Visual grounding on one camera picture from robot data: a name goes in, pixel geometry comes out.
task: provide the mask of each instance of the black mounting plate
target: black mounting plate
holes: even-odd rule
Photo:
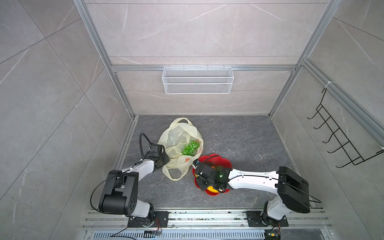
[[[158,218],[159,220],[159,223],[160,223],[160,227],[167,227],[168,226],[168,215],[169,215],[169,212],[167,211],[158,211],[154,213],[154,218],[155,218],[155,221],[153,222],[152,226],[150,227],[157,227],[157,222],[156,222],[156,218]],[[140,224],[139,221],[136,221],[135,222],[135,219],[130,217],[128,219],[128,225],[130,228],[131,227],[143,227],[143,225]]]
[[[246,211],[248,225],[250,227],[265,227],[264,224],[261,223],[261,213],[262,211]],[[284,216],[280,221],[280,227],[288,227],[287,218]]]

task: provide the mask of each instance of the gray marble wall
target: gray marble wall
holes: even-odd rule
[[[86,0],[113,64],[295,64],[327,0]]]
[[[331,131],[326,125],[314,129],[324,122],[319,115],[307,119],[316,113],[322,90],[323,86],[302,70],[273,121],[299,173],[309,181],[310,193],[323,201],[318,206],[325,209],[339,238],[382,239],[384,156],[376,156],[356,166],[349,164],[336,168],[348,163],[348,156],[341,149],[328,153],[340,146],[336,138],[323,143],[329,139]],[[323,105],[365,159],[381,150],[380,145],[328,92]],[[331,120],[329,124],[333,131],[337,129]],[[340,131],[337,136],[342,144],[347,142]],[[345,148],[351,158],[356,157],[350,144]]]
[[[74,239],[129,117],[71,0],[0,9],[0,239]]]
[[[289,71],[235,71],[229,94],[165,94],[161,71],[118,72],[136,114],[267,115]]]
[[[310,60],[384,125],[384,1],[344,0]]]

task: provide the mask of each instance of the marble tile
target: marble tile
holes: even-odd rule
[[[323,123],[320,116],[316,116],[312,120],[307,119],[316,112],[315,108],[323,96],[321,94],[322,89],[321,84],[304,71],[292,85],[286,99],[313,139],[371,237],[381,239],[383,233],[378,229],[384,228],[382,224],[384,191],[381,188],[384,177],[382,177],[380,170],[384,167],[382,161],[384,154],[356,166],[350,164],[344,168],[335,167],[335,165],[342,166],[348,163],[350,161],[348,156],[342,149],[332,154],[327,153],[327,151],[332,152],[340,146],[336,138],[332,137],[329,143],[324,144],[322,141],[327,141],[331,135],[329,128],[323,126],[317,130],[313,129],[313,127],[318,127]],[[324,96],[323,105],[365,159],[381,150],[380,144],[329,93]],[[338,138],[342,144],[347,142],[345,136],[338,135]],[[351,144],[347,144],[345,149],[352,159],[358,157]]]
[[[0,64],[0,197],[82,95],[46,40]]]
[[[384,41],[332,19],[310,59],[384,124],[383,55]]]
[[[0,2],[0,63],[44,38],[18,0]]]
[[[235,71],[232,91],[280,91],[290,73],[290,71]]]
[[[344,0],[335,17],[360,30],[384,39],[384,2],[381,0]]]
[[[46,37],[80,19],[72,0],[20,0],[20,2]]]
[[[86,3],[167,3],[167,4],[215,4],[215,3],[286,3],[285,0],[85,0]],[[327,3],[327,0],[290,0],[290,3]]]
[[[135,64],[296,64],[299,56],[257,57],[109,57],[114,65]]]
[[[85,94],[99,112],[104,122],[108,124],[120,102],[120,96],[107,70],[104,69],[100,73]]]
[[[85,92],[101,73],[104,64],[89,36],[83,21],[79,20],[58,31],[47,40]]]
[[[217,57],[298,56],[326,4],[87,6],[110,56]]]
[[[161,71],[117,72],[126,91],[164,91]]]
[[[122,143],[130,122],[131,119],[127,110],[125,109],[123,102],[120,101],[108,124],[108,127],[111,129],[119,143]]]
[[[84,95],[0,200],[1,239],[50,237],[106,128]]]
[[[357,239],[356,236],[359,236],[358,239],[360,236],[372,239],[345,191],[286,100],[283,100],[273,121],[299,174],[309,182],[310,194],[323,202],[319,207],[325,209],[339,239]]]
[[[135,114],[267,115],[280,91],[232,91],[229,94],[165,94],[126,91]]]
[[[139,134],[157,142],[170,123],[180,116],[139,116],[124,167],[140,158]],[[184,116],[198,129],[204,140],[203,154],[219,154],[234,168],[268,171],[291,163],[268,116]],[[237,189],[216,197],[209,196],[194,184],[192,170],[179,181],[169,180],[159,169],[140,182],[139,199],[156,207],[233,207],[259,208],[275,197],[259,190]]]
[[[119,142],[107,128],[77,182],[50,239],[61,239],[63,236],[67,239],[76,239],[81,227],[82,214],[91,209],[89,204],[91,193],[100,182],[106,179],[108,172],[112,169],[119,146]],[[103,185],[95,191],[94,198],[92,197],[94,205],[97,205],[102,190]]]

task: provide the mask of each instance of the dark gray floor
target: dark gray floor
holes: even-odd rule
[[[180,116],[139,116],[123,167],[140,159],[139,134],[157,142],[170,123]],[[185,116],[204,140],[203,155],[216,153],[246,171],[272,171],[279,166],[292,168],[277,132],[268,116]],[[275,195],[250,189],[237,189],[209,196],[194,184],[192,167],[179,181],[171,181],[161,169],[139,182],[139,199],[156,207],[175,208],[262,208]]]

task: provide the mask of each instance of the red plate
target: red plate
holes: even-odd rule
[[[199,158],[199,161],[200,161],[200,162],[204,162],[208,157],[211,157],[211,156],[217,156],[217,157],[212,157],[212,158],[210,158],[210,159],[207,160],[208,162],[212,163],[212,164],[214,165],[214,167],[216,167],[216,166],[222,166],[222,167],[229,167],[229,168],[232,168],[232,163],[231,163],[228,159],[226,159],[226,158],[222,158],[222,157],[220,157],[220,156],[217,155],[217,154],[211,154],[211,155],[209,155],[209,156],[201,156],[201,157]],[[192,174],[193,174],[193,176],[195,176],[195,169],[194,169],[194,168],[192,168]],[[196,176],[195,176],[195,185],[196,185],[197,187],[199,187],[199,186],[197,185]],[[219,192],[211,192],[211,191],[209,191],[209,190],[207,190],[207,189],[205,190],[205,192],[206,192],[208,195],[211,195],[211,196],[216,196],[216,195],[219,195],[219,194],[220,194]]]

